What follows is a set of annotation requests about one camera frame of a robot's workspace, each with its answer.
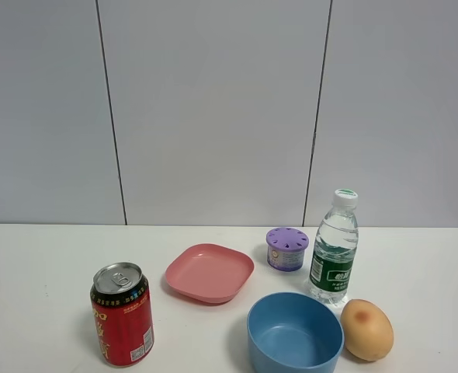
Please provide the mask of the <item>purple lidded round container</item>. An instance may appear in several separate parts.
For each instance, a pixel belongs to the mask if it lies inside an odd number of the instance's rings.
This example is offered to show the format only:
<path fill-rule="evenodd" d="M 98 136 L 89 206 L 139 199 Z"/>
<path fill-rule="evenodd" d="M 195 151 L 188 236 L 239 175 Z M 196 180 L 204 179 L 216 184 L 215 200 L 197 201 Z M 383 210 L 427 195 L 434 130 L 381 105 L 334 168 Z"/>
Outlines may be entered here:
<path fill-rule="evenodd" d="M 294 272 L 303 266 L 309 238 L 299 229 L 273 228 L 266 234 L 267 263 L 283 272 Z"/>

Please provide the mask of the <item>pink square plate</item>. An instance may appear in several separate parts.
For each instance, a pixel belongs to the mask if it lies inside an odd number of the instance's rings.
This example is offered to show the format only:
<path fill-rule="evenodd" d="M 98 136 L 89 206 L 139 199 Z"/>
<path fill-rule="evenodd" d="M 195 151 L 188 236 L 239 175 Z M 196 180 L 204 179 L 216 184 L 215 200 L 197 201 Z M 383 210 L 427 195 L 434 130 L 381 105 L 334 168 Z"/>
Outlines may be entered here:
<path fill-rule="evenodd" d="M 165 271 L 167 285 L 177 293 L 208 304 L 232 300 L 255 269 L 246 254 L 212 243 L 182 252 Z"/>

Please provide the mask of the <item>blue plastic bowl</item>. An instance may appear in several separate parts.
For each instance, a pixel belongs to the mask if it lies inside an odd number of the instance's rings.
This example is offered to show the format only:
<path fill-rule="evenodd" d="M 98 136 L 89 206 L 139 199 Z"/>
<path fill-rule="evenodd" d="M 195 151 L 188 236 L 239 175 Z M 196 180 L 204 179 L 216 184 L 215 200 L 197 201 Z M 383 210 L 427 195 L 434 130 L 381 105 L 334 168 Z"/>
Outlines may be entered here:
<path fill-rule="evenodd" d="M 257 372 L 331 373 L 345 342 L 342 325 L 328 307 L 293 292 L 259 299 L 246 326 L 248 356 Z"/>

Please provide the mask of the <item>clear water bottle green label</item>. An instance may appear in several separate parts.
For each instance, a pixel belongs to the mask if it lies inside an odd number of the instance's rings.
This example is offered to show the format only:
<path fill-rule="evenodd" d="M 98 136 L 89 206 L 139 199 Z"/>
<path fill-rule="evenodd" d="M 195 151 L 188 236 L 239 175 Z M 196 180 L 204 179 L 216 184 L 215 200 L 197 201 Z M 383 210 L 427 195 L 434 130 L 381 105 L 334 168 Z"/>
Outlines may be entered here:
<path fill-rule="evenodd" d="M 356 219 L 358 194 L 349 189 L 334 192 L 331 209 L 319 224 L 314 240 L 308 286 L 313 298 L 341 307 L 359 242 Z"/>

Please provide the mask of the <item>yellow-brown mango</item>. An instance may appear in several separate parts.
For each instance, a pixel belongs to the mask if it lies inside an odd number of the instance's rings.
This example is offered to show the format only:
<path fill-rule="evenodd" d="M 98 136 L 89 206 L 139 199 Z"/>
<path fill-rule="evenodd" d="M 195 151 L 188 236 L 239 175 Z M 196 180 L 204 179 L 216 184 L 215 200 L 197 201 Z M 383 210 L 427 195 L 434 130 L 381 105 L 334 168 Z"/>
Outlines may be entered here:
<path fill-rule="evenodd" d="M 351 299 L 340 321 L 347 350 L 364 361 L 386 357 L 394 345 L 394 331 L 386 314 L 372 302 Z"/>

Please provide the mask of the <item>red drink can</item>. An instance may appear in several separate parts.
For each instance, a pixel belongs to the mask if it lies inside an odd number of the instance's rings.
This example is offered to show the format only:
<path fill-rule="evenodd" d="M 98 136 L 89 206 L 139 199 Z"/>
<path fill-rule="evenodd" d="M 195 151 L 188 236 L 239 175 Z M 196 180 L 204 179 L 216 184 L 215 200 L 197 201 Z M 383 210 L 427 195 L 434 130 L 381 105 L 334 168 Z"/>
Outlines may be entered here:
<path fill-rule="evenodd" d="M 113 263 L 93 277 L 90 290 L 99 346 L 116 367 L 141 361 L 154 345 L 150 286 L 135 263 Z"/>

